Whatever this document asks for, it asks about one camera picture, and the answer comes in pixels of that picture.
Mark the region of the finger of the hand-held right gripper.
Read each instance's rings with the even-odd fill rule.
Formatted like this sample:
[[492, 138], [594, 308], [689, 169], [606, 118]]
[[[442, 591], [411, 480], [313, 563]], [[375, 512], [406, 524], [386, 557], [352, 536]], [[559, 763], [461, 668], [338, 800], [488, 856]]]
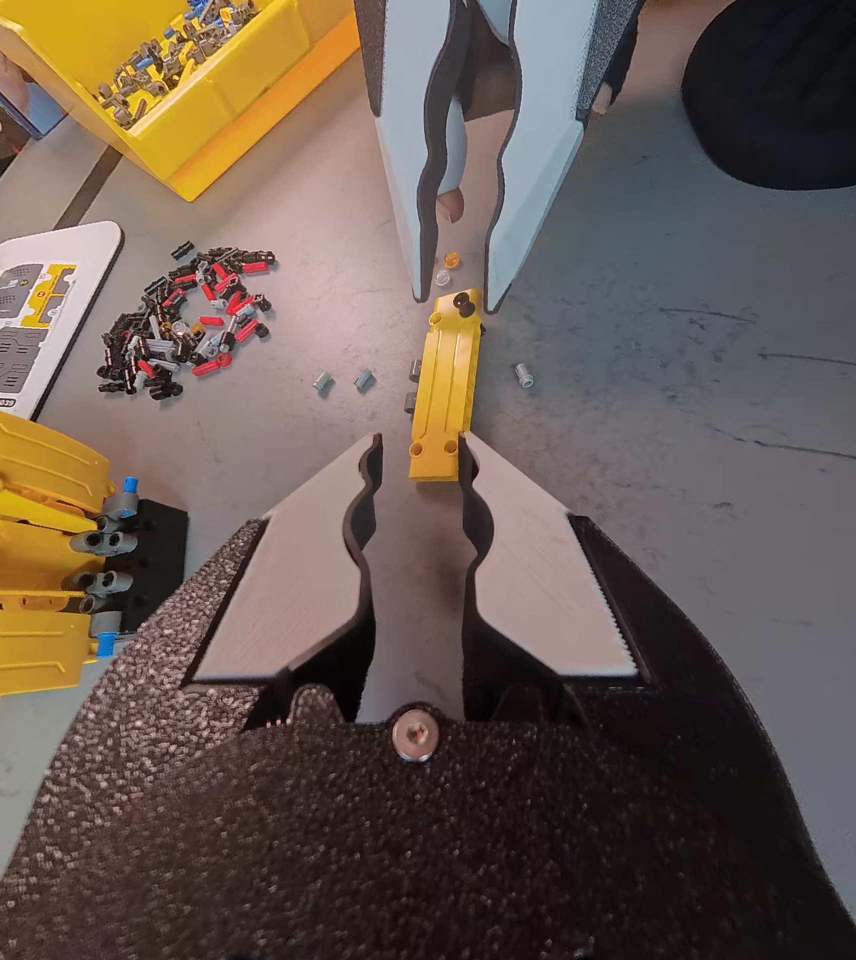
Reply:
[[507, 37], [517, 100], [497, 161], [498, 203], [486, 240], [488, 313], [500, 308], [528, 258], [584, 136], [578, 97], [599, 6], [512, 3]]
[[452, 91], [444, 78], [457, 2], [385, 5], [381, 105], [376, 128], [411, 293], [427, 300], [437, 245], [435, 201], [447, 168]]

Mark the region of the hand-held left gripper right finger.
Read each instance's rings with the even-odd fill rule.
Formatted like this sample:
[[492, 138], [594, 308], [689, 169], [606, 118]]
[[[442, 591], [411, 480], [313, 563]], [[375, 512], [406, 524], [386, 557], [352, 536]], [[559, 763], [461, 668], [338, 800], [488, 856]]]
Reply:
[[492, 718], [516, 686], [552, 707], [567, 681], [636, 683], [638, 664], [569, 509], [469, 431], [459, 485], [477, 554], [461, 633], [466, 719]]

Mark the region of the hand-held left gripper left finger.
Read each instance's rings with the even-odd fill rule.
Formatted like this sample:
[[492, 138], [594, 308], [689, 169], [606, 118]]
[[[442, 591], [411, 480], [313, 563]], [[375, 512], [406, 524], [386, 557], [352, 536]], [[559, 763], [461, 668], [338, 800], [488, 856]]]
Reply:
[[261, 690], [249, 724], [289, 718], [302, 687], [356, 720], [375, 651], [363, 548], [376, 531], [379, 433], [364, 436], [269, 510], [190, 667], [190, 686]]

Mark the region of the yellow lego panel piece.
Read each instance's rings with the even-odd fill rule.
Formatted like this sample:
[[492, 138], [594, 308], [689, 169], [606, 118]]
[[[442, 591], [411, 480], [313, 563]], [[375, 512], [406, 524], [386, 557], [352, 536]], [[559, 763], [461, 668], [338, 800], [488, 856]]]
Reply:
[[482, 292], [465, 291], [476, 306], [471, 317], [453, 307], [458, 292], [439, 297], [429, 318], [411, 426], [409, 476], [417, 483], [458, 480], [459, 438], [470, 429], [482, 339]]

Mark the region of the pile of small lego connectors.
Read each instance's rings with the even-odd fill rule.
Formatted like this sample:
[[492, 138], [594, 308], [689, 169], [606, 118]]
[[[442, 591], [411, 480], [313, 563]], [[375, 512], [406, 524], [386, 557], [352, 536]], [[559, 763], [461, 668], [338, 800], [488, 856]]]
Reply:
[[102, 335], [101, 394], [145, 391], [156, 402], [172, 401], [183, 393], [184, 371], [204, 378], [227, 370], [241, 346], [269, 339], [273, 304], [248, 281], [277, 267], [273, 250], [186, 242], [172, 257], [175, 268], [148, 284], [140, 307]]

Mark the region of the yellow bin with lego parts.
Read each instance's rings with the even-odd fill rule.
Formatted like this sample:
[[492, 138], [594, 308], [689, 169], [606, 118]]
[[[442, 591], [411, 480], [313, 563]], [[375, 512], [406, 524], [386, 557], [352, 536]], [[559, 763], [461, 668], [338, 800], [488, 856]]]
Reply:
[[187, 2], [0, 1], [0, 49], [81, 126], [192, 201], [360, 45], [353, 2], [255, 3], [254, 21], [131, 130], [94, 93]]

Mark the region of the heap of blue grey lego parts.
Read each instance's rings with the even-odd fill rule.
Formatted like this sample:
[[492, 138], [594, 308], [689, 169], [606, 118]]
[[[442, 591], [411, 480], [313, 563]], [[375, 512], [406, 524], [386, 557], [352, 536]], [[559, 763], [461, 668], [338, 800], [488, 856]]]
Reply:
[[252, 1], [187, 2], [161, 36], [142, 42], [108, 82], [98, 85], [94, 98], [130, 131], [260, 12]]

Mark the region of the yellow lego vehicle model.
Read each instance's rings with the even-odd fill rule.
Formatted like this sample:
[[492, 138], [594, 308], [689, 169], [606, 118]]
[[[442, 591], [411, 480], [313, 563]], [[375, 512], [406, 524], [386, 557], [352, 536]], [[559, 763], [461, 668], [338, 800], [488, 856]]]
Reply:
[[186, 511], [0, 406], [0, 698], [76, 687], [184, 581]]

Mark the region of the lego instruction sheet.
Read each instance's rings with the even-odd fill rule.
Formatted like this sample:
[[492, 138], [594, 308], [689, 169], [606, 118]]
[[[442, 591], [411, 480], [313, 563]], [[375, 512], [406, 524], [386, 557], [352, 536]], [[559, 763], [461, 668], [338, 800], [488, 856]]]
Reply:
[[31, 262], [0, 272], [0, 410], [33, 420], [75, 329], [65, 315], [74, 263]]

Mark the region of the black mesh cushion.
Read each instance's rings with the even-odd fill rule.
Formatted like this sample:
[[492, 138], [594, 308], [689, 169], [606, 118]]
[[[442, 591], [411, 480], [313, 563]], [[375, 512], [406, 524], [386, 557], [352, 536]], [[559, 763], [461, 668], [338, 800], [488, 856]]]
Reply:
[[752, 186], [856, 186], [856, 1], [737, 1], [695, 44], [681, 101], [708, 156]]

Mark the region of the instruction sheet on white stand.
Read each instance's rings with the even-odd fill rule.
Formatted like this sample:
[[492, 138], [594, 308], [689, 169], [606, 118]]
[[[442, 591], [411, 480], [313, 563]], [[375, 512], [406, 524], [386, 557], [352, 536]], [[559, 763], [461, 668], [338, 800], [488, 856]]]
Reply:
[[63, 358], [57, 362], [37, 415], [49, 397], [54, 382], [85, 325], [109, 271], [118, 258], [122, 243], [123, 232], [120, 226], [115, 222], [101, 221], [26, 235], [0, 245], [0, 272], [31, 262], [74, 263], [77, 266], [74, 288], [65, 309], [66, 318], [75, 323], [75, 329]]

